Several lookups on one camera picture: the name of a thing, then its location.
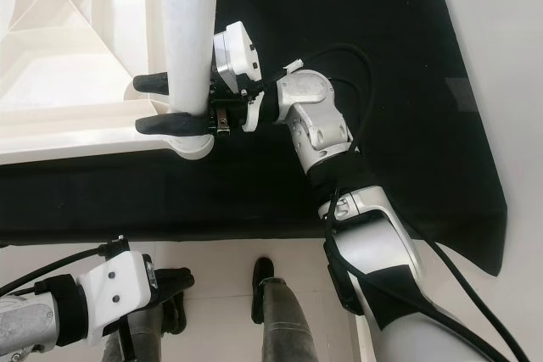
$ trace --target cable connector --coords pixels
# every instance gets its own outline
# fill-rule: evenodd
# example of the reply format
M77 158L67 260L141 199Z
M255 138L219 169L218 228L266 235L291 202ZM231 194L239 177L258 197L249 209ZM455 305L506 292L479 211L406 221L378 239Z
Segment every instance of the cable connector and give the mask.
M303 66L304 66L304 61L298 58L283 68L287 71L287 75L288 75L288 74L292 74L296 70L299 70Z

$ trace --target black foot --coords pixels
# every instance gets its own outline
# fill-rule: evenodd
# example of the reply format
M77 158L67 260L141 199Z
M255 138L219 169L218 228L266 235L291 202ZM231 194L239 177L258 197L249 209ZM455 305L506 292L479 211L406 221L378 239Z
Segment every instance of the black foot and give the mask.
M132 81L134 89L139 92L152 92L159 95L169 95L168 73L160 72L151 75L137 75Z
M173 335L182 333L187 327L187 317L183 305L183 292L179 292L164 304L164 319L162 320L162 333L168 332Z
M273 262L268 258L260 258L253 269L253 305L251 319L255 324L264 322L264 286L260 284L264 279L273 277Z

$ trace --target white pole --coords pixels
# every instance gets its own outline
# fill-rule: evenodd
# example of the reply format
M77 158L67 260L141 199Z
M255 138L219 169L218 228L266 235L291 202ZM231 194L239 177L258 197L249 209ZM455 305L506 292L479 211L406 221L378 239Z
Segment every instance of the white pole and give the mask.
M171 111L205 114L216 0L161 2Z

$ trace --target black cloth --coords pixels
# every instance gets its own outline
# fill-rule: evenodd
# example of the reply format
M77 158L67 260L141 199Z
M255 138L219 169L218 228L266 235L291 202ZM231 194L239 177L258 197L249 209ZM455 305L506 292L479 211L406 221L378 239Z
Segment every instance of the black cloth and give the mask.
M217 0L216 30L242 20L264 76L330 42L374 60L364 150L400 214L496 275L507 206L445 0ZM364 88L348 54L311 68ZM358 104L336 86L351 129ZM187 162L147 152L0 168L0 242L321 237L316 200L282 127L217 142Z
M391 292L399 293L402 297L411 300L421 308L434 307L421 293L407 265L376 270L369 273L368 277L379 286L387 287ZM379 290L373 288L372 285L367 284L360 278L358 279L358 283L364 292L369 308L372 310L373 317L381 331L391 322L403 316L418 312L418 309L411 305L404 304L382 294Z

